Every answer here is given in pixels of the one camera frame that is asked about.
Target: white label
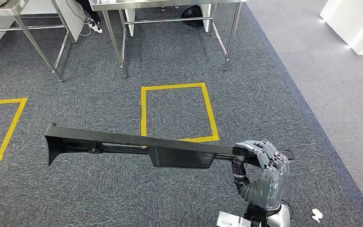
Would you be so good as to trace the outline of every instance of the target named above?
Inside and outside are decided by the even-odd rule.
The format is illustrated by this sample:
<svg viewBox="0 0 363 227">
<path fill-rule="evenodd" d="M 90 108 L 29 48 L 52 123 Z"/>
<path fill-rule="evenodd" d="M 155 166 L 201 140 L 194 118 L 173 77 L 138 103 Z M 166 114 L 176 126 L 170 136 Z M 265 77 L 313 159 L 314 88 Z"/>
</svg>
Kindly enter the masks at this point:
<svg viewBox="0 0 363 227">
<path fill-rule="evenodd" d="M 216 225 L 219 227 L 250 227 L 251 222 L 239 216 L 220 211 Z"/>
<path fill-rule="evenodd" d="M 232 227 L 233 226 L 233 222 L 223 219 L 223 218 L 218 218 L 218 221 L 216 222 L 216 225 L 219 227 Z"/>
</svg>

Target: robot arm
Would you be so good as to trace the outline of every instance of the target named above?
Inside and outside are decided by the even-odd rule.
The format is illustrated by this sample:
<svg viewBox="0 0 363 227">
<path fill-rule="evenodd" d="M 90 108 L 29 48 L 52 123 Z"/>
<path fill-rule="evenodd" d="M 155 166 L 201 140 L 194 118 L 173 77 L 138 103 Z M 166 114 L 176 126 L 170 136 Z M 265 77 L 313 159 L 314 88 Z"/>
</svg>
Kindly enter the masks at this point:
<svg viewBox="0 0 363 227">
<path fill-rule="evenodd" d="M 255 154 L 263 169 L 258 179 L 250 183 L 244 168 L 244 157 L 235 156 L 232 161 L 232 170 L 238 193 L 245 201 L 250 203 L 251 208 L 258 208 L 266 214 L 265 220 L 269 220 L 268 225 L 271 224 L 271 221 L 277 224 L 270 226 L 288 226 L 288 210 L 286 216 L 287 208 L 285 206 L 281 207 L 280 204 L 289 173 L 288 159 L 279 153 L 272 143 L 266 140 L 248 140 L 237 143 L 237 146 Z"/>
</svg>

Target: yellow floor tape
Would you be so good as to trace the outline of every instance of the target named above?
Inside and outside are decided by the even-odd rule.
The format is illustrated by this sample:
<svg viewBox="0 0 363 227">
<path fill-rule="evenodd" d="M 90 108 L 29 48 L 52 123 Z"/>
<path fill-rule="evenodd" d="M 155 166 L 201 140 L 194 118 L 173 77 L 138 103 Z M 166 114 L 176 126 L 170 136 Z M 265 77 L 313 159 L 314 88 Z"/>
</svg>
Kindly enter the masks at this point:
<svg viewBox="0 0 363 227">
<path fill-rule="evenodd" d="M 24 105 L 26 104 L 27 98 L 16 98 L 16 99 L 4 99 L 0 100 L 0 104 L 10 104 L 10 103 L 20 103 L 15 116 L 13 117 L 12 123 L 9 126 L 9 130 L 6 133 L 5 138 L 0 146 L 0 161 L 3 158 L 3 153 L 5 152 L 6 147 L 9 144 L 10 137 L 12 137 L 12 133 L 15 130 L 16 124 L 19 120 L 21 112 L 23 111 Z"/>
<path fill-rule="evenodd" d="M 205 107 L 207 109 L 209 125 L 211 126 L 212 135 L 204 137 L 194 137 L 180 139 L 183 141 L 190 142 L 208 142 L 219 140 L 218 131 L 216 129 L 215 118 L 212 112 L 211 103 L 209 101 L 207 87 L 205 83 L 194 83 L 194 84 L 173 84 L 173 85 L 161 85 L 161 86 L 151 86 L 151 87 L 141 87 L 141 135 L 147 136 L 147 91 L 152 90 L 163 90 L 163 89 L 175 89 L 175 88 L 187 88 L 187 87 L 200 87 L 202 89 L 202 94 L 204 96 Z"/>
</svg>

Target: carpet floor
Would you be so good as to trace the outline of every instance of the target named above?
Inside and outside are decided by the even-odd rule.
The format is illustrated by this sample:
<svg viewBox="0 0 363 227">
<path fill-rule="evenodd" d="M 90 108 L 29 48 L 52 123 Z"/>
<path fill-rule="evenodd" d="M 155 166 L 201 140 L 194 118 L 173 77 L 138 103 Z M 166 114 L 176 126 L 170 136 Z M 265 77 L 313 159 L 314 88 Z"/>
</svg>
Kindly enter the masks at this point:
<svg viewBox="0 0 363 227">
<path fill-rule="evenodd" d="M 137 17 L 179 17 L 184 9 L 137 10 Z M 216 24 L 225 43 L 233 11 L 234 5 L 218 5 Z M 118 13 L 110 16 L 114 30 L 121 31 Z M 22 32 L 7 33 L 0 41 L 0 99 L 28 98 L 0 161 L 0 227 L 212 227 L 220 210 L 242 216 L 247 204 L 226 161 L 192 170 L 154 168 L 141 156 L 65 154 L 47 166 L 43 133 L 48 122 L 139 135 L 141 86 L 198 82 L 206 84 L 220 137 L 210 143 L 268 139 L 295 153 L 283 195 L 293 211 L 291 226 L 363 226 L 358 205 L 363 196 L 347 193 L 353 180 L 339 159 L 331 160 L 328 139 L 308 120 L 311 111 L 303 110 L 247 7 L 227 71 L 214 35 L 181 22 L 161 23 L 135 27 L 126 43 L 129 76 L 123 78 L 103 29 L 68 44 L 59 67 L 65 83 L 56 81 Z M 65 32 L 33 34 L 54 59 Z M 120 42 L 121 32 L 117 37 Z M 16 105 L 0 105 L 0 143 Z M 200 89 L 147 91 L 147 134 L 210 136 Z M 249 169 L 254 179 L 258 169 Z M 321 223 L 311 218 L 313 208 L 324 214 Z"/>
</svg>

